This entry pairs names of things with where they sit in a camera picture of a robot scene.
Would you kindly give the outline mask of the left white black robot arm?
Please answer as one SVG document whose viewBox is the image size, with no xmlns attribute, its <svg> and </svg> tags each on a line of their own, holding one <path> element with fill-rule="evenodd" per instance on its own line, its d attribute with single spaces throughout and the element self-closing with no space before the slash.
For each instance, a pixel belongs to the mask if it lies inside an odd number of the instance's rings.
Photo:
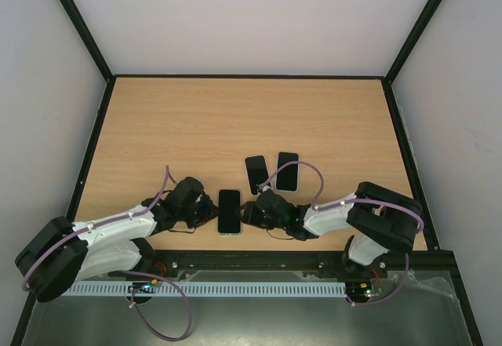
<svg viewBox="0 0 502 346">
<path fill-rule="evenodd" d="M 171 231 L 179 222 L 196 229 L 216 215 L 202 183 L 185 177 L 174 189 L 163 188 L 154 198 L 109 217 L 79 222 L 53 218 L 15 259 L 21 288 L 44 303 L 98 275 L 149 272 L 155 263 L 149 237 Z"/>
</svg>

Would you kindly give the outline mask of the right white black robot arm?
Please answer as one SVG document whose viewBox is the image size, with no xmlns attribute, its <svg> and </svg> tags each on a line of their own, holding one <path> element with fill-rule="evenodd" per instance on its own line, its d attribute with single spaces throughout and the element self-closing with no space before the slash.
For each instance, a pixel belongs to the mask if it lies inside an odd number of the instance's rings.
<svg viewBox="0 0 502 346">
<path fill-rule="evenodd" d="M 354 228 L 359 234 L 349 238 L 342 257 L 343 270 L 353 277 L 386 253 L 411 253 L 415 236 L 424 229 L 418 201 L 368 181 L 355 192 L 320 205 L 294 205 L 267 189 L 237 214 L 243 224 L 266 231 L 281 229 L 299 241 Z"/>
</svg>

